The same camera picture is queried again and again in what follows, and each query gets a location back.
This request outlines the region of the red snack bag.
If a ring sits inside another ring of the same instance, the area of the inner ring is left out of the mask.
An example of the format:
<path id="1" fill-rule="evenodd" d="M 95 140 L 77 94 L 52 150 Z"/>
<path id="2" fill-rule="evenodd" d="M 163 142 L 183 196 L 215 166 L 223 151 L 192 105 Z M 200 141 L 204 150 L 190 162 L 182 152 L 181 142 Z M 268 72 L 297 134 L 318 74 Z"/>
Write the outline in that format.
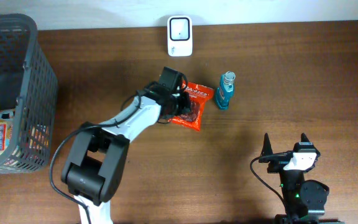
<path id="1" fill-rule="evenodd" d="M 213 97 L 214 90 L 204 85 L 188 82 L 185 92 L 190 97 L 191 113 L 174 116 L 169 122 L 200 131 L 205 103 Z"/>

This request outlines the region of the blue mouthwash bottle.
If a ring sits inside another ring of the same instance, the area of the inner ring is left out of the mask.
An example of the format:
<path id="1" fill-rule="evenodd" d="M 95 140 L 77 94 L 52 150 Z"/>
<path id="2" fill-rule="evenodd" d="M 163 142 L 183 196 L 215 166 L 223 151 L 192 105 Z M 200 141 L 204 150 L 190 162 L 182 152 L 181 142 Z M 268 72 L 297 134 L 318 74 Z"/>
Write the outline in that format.
<path id="1" fill-rule="evenodd" d="M 228 109 L 230 99 L 234 96 L 235 78 L 236 74 L 232 71 L 228 71 L 221 75 L 219 86 L 214 94 L 214 101 L 220 110 Z"/>

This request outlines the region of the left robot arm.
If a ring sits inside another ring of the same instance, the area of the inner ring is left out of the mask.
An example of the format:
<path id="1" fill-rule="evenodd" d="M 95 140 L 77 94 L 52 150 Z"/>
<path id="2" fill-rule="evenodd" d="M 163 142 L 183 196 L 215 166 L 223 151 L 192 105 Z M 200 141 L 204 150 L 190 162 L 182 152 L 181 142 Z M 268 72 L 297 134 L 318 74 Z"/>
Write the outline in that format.
<path id="1" fill-rule="evenodd" d="M 186 76 L 164 67 L 152 81 L 128 97 L 120 112 L 99 124 L 83 123 L 62 143 L 73 139 L 62 169 L 65 197 L 79 206 L 82 223 L 112 223 L 110 201 L 122 179 L 130 143 L 156 123 L 191 112 Z"/>

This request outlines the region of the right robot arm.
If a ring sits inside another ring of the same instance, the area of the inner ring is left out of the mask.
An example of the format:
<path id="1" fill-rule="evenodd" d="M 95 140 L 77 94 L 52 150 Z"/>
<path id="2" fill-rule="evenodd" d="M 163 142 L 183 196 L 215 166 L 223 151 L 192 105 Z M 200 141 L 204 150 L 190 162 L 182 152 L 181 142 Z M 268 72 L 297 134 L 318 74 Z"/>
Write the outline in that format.
<path id="1" fill-rule="evenodd" d="M 250 170 L 266 188 L 278 196 L 284 206 L 285 213 L 275 215 L 274 223 L 341 223 L 338 219 L 322 219 L 330 193 L 329 187 L 322 182 L 306 180 L 304 177 L 305 173 L 315 167 L 320 155 L 321 153 L 304 133 L 291 151 L 279 153 L 273 152 L 269 136 L 264 134 L 260 156 L 251 160 Z M 268 164 L 267 172 L 280 176 L 281 193 L 257 175 L 253 168 L 254 162 Z"/>

